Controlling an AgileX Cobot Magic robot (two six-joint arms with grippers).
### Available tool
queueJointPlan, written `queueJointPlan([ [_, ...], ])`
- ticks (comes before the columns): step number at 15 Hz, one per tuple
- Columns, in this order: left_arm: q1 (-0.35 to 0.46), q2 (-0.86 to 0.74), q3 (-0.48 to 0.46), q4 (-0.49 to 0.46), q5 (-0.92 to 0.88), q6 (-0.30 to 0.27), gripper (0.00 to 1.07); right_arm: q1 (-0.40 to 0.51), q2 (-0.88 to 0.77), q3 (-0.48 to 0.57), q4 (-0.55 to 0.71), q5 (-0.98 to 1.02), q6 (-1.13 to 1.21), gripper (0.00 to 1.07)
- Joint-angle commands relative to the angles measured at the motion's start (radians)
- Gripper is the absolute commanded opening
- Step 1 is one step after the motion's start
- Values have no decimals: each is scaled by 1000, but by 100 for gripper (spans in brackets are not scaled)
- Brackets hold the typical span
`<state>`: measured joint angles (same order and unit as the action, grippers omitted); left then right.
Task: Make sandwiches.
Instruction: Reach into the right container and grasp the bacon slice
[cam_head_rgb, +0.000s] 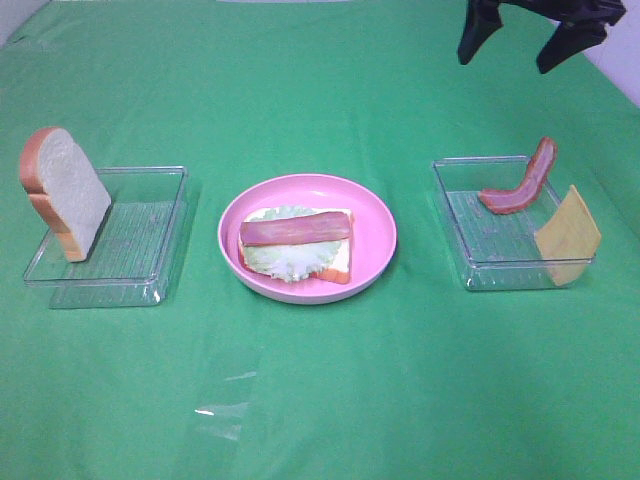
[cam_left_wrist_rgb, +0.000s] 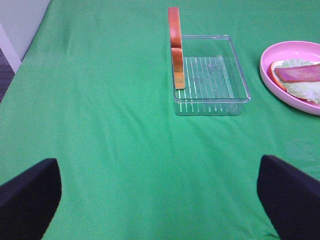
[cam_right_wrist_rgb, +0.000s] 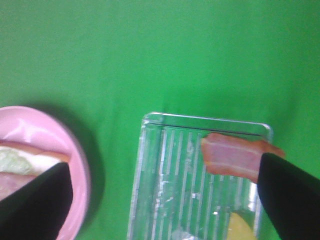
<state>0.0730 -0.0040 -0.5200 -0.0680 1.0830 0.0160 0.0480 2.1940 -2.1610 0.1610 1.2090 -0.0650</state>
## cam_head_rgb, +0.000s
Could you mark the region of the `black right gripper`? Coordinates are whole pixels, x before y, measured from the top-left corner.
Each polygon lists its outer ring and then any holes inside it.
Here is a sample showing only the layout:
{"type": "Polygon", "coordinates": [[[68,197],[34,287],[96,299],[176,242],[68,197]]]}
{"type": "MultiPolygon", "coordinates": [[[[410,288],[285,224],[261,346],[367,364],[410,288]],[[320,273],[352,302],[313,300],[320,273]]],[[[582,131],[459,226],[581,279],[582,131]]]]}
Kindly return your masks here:
{"type": "MultiPolygon", "coordinates": [[[[541,74],[602,43],[607,36],[604,23],[615,25],[626,13],[621,1],[506,0],[506,3],[561,22],[536,58],[541,74]]],[[[484,42],[503,27],[499,6],[500,2],[494,0],[467,1],[465,25],[457,49],[461,65],[467,65],[484,42]]]]}

